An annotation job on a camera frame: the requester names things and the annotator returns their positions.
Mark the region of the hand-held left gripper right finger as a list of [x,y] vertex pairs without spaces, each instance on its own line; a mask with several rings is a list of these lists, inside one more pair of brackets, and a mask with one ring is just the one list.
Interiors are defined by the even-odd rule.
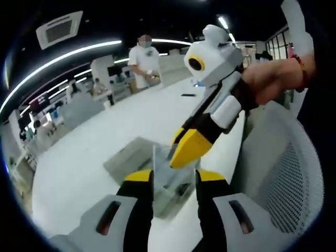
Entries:
[[243,193],[234,194],[224,176],[196,170],[198,217],[206,251],[285,251],[295,240],[270,214]]

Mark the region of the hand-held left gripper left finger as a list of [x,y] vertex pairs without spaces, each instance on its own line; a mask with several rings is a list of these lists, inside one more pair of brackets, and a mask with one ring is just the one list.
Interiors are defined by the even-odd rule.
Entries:
[[147,251],[153,219],[154,172],[134,172],[115,195],[88,209],[67,235],[55,235],[55,251]]

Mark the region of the person's right hand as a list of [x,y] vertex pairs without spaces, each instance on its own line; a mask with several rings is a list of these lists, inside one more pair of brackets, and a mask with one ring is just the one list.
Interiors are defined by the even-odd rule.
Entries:
[[292,89],[292,73],[288,60],[257,63],[246,68],[242,80],[251,87],[258,105],[276,99],[283,91]]

